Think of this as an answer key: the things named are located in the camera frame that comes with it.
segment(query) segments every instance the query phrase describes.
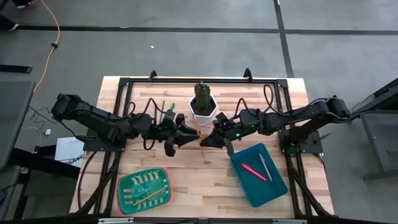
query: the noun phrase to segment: wooden table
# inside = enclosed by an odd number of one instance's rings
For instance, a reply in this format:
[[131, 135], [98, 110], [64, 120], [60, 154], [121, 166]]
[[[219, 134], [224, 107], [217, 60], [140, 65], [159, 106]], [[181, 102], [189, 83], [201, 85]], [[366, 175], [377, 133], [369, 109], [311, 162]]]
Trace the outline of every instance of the wooden table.
[[[113, 111], [116, 92], [120, 77], [104, 77], [97, 107], [106, 111]], [[301, 78], [287, 79], [293, 108], [303, 107], [308, 103], [304, 80]], [[227, 117], [235, 111], [236, 103], [243, 97], [249, 108], [266, 108], [266, 101], [262, 92], [262, 84], [209, 84], [211, 93]], [[141, 112], [149, 98], [155, 99], [159, 106], [165, 101], [165, 110], [175, 103], [174, 111], [188, 115], [187, 124], [195, 127], [190, 120], [188, 101], [192, 98], [192, 83], [135, 83], [132, 88], [131, 99], [137, 105], [136, 113]], [[151, 105], [147, 113], [153, 116], [154, 107]], [[201, 137], [211, 132], [212, 125], [202, 127]], [[280, 174], [289, 187], [289, 179], [284, 156], [280, 153], [277, 134], [263, 136], [252, 134], [242, 141], [234, 141], [235, 152], [262, 142], [266, 145]], [[135, 213], [134, 217], [211, 217], [211, 218], [293, 218], [292, 197], [289, 193], [265, 205], [252, 208], [246, 201], [244, 193], [229, 163], [225, 149], [204, 147], [205, 158], [201, 156], [198, 141], [176, 148], [175, 157], [167, 157], [163, 143], [156, 143], [154, 148], [146, 151], [142, 146], [142, 138], [128, 140], [126, 150], [120, 160], [118, 178], [155, 166], [164, 166], [170, 171], [173, 182], [174, 198], [166, 205]], [[87, 167], [81, 185], [82, 203], [87, 201], [100, 179], [104, 153], [97, 153]], [[317, 157], [303, 154], [303, 164], [308, 188], [326, 211], [333, 213], [330, 193], [326, 181], [325, 171]], [[300, 208], [304, 212], [303, 196], [297, 186]], [[77, 190], [73, 198], [71, 212], [77, 210]], [[101, 209], [105, 207], [108, 188], [104, 190]], [[118, 211], [117, 194], [114, 196], [111, 215], [120, 217]]]

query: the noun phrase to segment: cactus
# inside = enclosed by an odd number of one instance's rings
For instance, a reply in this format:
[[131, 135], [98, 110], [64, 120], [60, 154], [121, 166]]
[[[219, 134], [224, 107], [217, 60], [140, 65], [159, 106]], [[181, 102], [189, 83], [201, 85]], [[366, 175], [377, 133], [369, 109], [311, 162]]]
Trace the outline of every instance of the cactus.
[[210, 106], [210, 87], [203, 82], [195, 85], [196, 113], [197, 115], [209, 115]]

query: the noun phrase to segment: white pot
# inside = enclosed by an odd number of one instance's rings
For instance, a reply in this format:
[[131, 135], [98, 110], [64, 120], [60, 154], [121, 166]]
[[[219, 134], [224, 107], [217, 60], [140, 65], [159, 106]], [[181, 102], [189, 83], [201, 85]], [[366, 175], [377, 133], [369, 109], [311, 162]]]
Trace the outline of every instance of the white pot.
[[196, 115], [195, 112], [193, 112], [191, 103], [195, 99], [195, 97], [193, 97], [192, 100], [190, 100], [189, 103], [188, 103], [189, 109], [191, 110], [191, 119], [192, 119], [192, 121], [195, 121], [195, 118], [196, 118], [197, 123], [200, 126], [204, 126], [204, 125], [206, 125], [208, 123], [211, 123], [211, 121], [213, 120], [214, 116], [216, 115], [216, 112], [217, 112], [217, 109], [218, 109], [218, 104], [217, 104], [216, 100], [214, 99], [213, 95], [210, 94], [210, 96], [213, 99], [213, 102], [216, 105], [216, 107], [214, 108], [213, 112], [211, 112], [211, 114], [209, 116]]

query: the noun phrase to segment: gray floor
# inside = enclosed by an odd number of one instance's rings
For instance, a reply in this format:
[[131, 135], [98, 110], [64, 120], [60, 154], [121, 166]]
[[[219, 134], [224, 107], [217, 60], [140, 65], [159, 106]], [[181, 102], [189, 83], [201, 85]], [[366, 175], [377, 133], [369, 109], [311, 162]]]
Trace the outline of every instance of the gray floor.
[[[52, 0], [47, 4], [61, 25], [277, 28], [271, 0]], [[398, 2], [393, 0], [280, 0], [280, 6], [287, 29], [398, 29]], [[25, 11], [10, 4], [3, 13], [20, 23], [53, 24], [39, 3]], [[0, 79], [37, 82], [56, 35], [54, 31], [0, 32], [0, 63], [34, 68], [30, 75], [2, 73]], [[336, 94], [351, 108], [397, 78], [398, 36], [288, 35], [287, 43], [294, 75], [305, 79], [310, 99]], [[105, 75], [148, 75], [154, 69], [162, 76], [238, 77], [246, 67], [256, 77], [286, 77], [279, 34], [64, 31], [31, 106], [51, 108], [58, 93], [77, 94], [95, 104]], [[31, 115], [30, 111], [23, 127], [39, 126], [29, 119]], [[67, 124], [77, 134], [86, 131], [76, 122]], [[43, 146], [70, 136], [57, 124], [46, 122], [47, 128], [53, 133], [43, 137]], [[323, 148], [335, 213], [397, 223], [398, 179], [362, 181], [362, 175], [377, 171], [362, 124], [330, 124], [321, 133], [331, 133]], [[33, 149], [38, 135], [31, 129], [21, 131], [18, 147]], [[41, 189], [43, 182], [59, 186], [60, 191]], [[52, 176], [32, 181], [32, 209], [25, 216], [65, 214], [74, 184]], [[57, 207], [53, 199], [59, 202]]]

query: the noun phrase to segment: red marker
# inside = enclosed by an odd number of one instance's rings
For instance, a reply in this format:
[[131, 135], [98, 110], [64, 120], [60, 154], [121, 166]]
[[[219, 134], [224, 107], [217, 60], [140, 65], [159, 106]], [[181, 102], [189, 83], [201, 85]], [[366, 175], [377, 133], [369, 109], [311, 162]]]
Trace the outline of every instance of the red marker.
[[246, 164], [242, 164], [243, 168], [247, 169], [249, 172], [251, 172], [252, 174], [258, 176], [259, 178], [261, 178], [263, 181], [266, 181], [267, 179], [265, 177], [263, 177], [262, 175], [258, 174], [256, 171], [254, 171], [251, 167], [249, 167]]

